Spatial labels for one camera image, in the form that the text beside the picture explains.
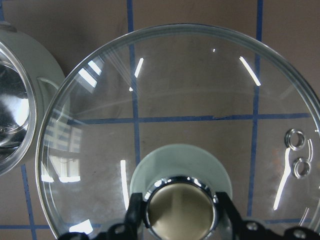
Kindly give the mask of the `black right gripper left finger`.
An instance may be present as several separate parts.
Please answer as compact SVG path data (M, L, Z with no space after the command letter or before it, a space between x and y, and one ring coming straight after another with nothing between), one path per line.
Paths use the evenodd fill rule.
M133 193L122 221L118 221L99 234L100 240L138 240L138 229L143 221L143 195Z

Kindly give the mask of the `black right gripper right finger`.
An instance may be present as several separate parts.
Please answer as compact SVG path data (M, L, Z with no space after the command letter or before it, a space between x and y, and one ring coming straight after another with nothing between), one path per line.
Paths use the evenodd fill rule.
M296 226L279 235L254 220L244 220L226 192L215 193L219 205L231 223L232 236L239 240L318 240L320 235L313 230Z

